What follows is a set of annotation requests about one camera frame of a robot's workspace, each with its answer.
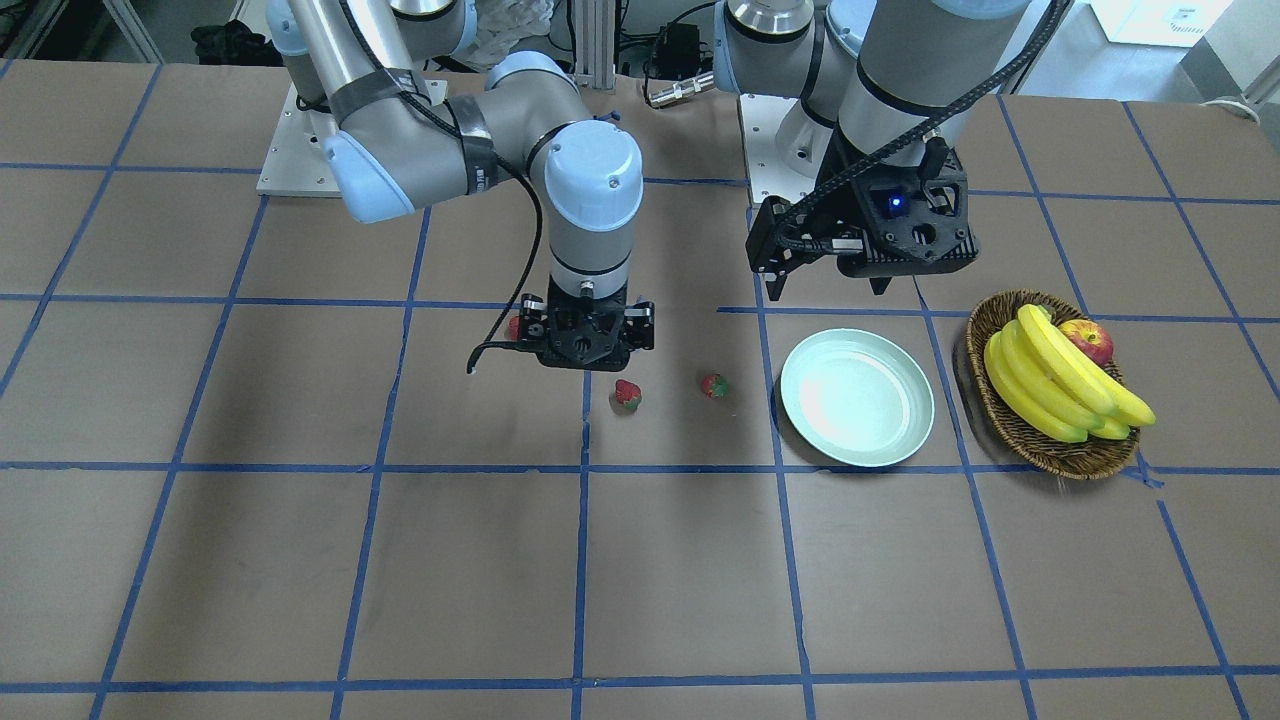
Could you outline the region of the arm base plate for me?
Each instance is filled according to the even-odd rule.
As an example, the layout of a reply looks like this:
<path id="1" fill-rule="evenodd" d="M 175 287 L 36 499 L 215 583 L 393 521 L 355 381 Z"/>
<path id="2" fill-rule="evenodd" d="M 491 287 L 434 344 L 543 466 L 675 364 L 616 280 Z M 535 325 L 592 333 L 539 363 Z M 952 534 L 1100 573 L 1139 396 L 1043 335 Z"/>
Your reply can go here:
<path id="1" fill-rule="evenodd" d="M 256 188 L 262 196 L 338 199 L 342 179 L 389 181 L 390 151 L 403 149 L 403 133 L 381 120 L 370 140 L 344 135 L 321 81 L 310 76 L 291 86 Z"/>
<path id="2" fill-rule="evenodd" d="M 812 119 L 795 97 L 742 95 L 739 115 L 751 206 L 758 209 L 769 196 L 803 200 L 815 187 L 832 129 Z"/>

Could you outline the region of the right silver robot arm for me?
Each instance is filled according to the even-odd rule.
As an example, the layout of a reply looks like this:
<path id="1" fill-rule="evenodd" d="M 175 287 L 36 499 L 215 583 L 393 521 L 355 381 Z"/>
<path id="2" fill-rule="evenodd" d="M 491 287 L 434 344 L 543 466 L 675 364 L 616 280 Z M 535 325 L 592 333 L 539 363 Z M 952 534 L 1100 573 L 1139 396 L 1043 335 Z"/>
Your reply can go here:
<path id="1" fill-rule="evenodd" d="M 654 345 L 652 302 L 628 304 L 643 204 L 643 152 L 595 119 L 548 55 L 497 63 L 480 94 L 431 102 L 422 67 L 474 40 L 471 1 L 270 1 L 265 18 L 296 108 L 353 219 L 384 222 L 513 179 L 550 251 L 545 297 L 515 290 L 513 340 L 476 347 L 534 354 L 545 366 L 621 372 Z"/>

